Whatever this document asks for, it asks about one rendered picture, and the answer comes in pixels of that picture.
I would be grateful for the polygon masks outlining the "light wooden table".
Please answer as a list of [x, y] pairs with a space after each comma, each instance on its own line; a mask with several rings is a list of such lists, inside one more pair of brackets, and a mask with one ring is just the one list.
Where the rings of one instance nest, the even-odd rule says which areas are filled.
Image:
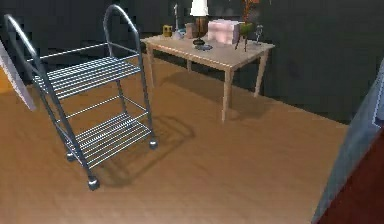
[[222, 121], [225, 121], [229, 109], [234, 72], [256, 59], [260, 60], [256, 76], [255, 92], [253, 94], [254, 97], [258, 97], [269, 53], [274, 48], [273, 44], [256, 41], [249, 41], [248, 43], [241, 42], [238, 48], [235, 48], [234, 45], [226, 45], [206, 40], [206, 43], [211, 45], [212, 49], [203, 51], [197, 50], [193, 46], [191, 39], [174, 40], [171, 37], [164, 37], [162, 35], [143, 38], [142, 42], [146, 45], [152, 86], [155, 86], [156, 83], [156, 76], [153, 71], [154, 50], [185, 59], [187, 61], [188, 71], [191, 71], [192, 62], [223, 71], [225, 78], [223, 86]]

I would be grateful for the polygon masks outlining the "brown cylinder pot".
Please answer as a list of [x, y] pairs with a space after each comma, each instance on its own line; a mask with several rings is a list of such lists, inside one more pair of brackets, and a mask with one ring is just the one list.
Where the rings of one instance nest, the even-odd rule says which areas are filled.
[[186, 23], [185, 30], [186, 30], [185, 37], [187, 39], [193, 39], [196, 37], [197, 31], [194, 23]]

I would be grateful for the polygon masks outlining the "pink box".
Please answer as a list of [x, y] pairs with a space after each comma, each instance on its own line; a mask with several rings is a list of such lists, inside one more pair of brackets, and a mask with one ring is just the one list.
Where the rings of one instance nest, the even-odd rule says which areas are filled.
[[208, 39], [222, 44], [235, 44], [240, 35], [240, 21], [216, 19], [208, 22]]

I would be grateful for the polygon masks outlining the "white shade table lamp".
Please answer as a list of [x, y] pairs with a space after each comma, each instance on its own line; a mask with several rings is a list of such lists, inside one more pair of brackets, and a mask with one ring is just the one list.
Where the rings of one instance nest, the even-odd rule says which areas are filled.
[[207, 33], [206, 21], [208, 13], [208, 0], [192, 0], [190, 15], [195, 18], [198, 31], [197, 38], [193, 41], [194, 45], [204, 45], [203, 37]]

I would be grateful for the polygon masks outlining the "pale slim bottle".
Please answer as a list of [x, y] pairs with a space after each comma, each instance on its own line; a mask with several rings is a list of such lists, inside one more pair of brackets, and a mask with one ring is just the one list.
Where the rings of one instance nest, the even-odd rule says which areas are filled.
[[183, 38], [183, 36], [182, 36], [182, 33], [180, 32], [180, 29], [179, 29], [178, 4], [175, 4], [173, 6], [173, 11], [174, 11], [174, 17], [175, 17], [175, 31], [173, 33], [173, 39], [174, 40], [180, 40]]

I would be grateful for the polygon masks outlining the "green pot house plant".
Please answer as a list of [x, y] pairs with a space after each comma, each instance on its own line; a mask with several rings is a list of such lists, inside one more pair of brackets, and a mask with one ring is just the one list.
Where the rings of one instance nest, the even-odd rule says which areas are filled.
[[241, 0], [244, 4], [242, 21], [239, 25], [239, 36], [235, 48], [238, 48], [241, 39], [248, 42], [248, 35], [254, 30], [255, 24], [259, 21], [261, 0]]

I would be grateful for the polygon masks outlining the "white flat board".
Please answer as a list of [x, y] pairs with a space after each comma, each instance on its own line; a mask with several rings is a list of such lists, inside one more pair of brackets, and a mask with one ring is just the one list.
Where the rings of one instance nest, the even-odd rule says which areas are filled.
[[1, 40], [0, 40], [0, 66], [2, 67], [4, 73], [7, 75], [7, 78], [10, 84], [12, 85], [14, 91], [18, 94], [19, 98], [24, 102], [26, 107], [31, 111], [35, 111], [36, 106], [35, 106], [34, 100], [32, 99], [24, 82], [20, 78], [19, 73], [17, 72], [16, 67], [14, 66]]

